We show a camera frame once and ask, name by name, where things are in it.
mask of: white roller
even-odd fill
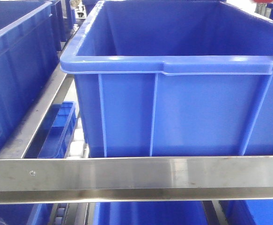
[[[80,117],[77,120],[77,128],[82,128],[82,121]]]
[[[70,145],[70,156],[83,157],[84,141],[72,142]]]
[[[83,134],[83,129],[79,128],[74,131],[74,138],[73,141],[84,141],[84,134]]]

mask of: screw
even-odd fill
[[[31,171],[29,172],[29,174],[30,174],[31,176],[35,176],[35,171],[31,170]]]

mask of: metal rail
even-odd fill
[[[271,198],[273,156],[0,160],[0,203]]]

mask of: metal frame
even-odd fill
[[[58,66],[1,151],[0,203],[273,198],[273,156],[21,159],[72,81]]]

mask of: stainless steel bar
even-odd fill
[[[273,198],[273,156],[0,160],[0,203]]]
[[[52,104],[61,104],[73,76],[60,70],[60,64],[49,78],[38,101],[30,108],[15,132],[0,151],[0,159],[23,158]]]

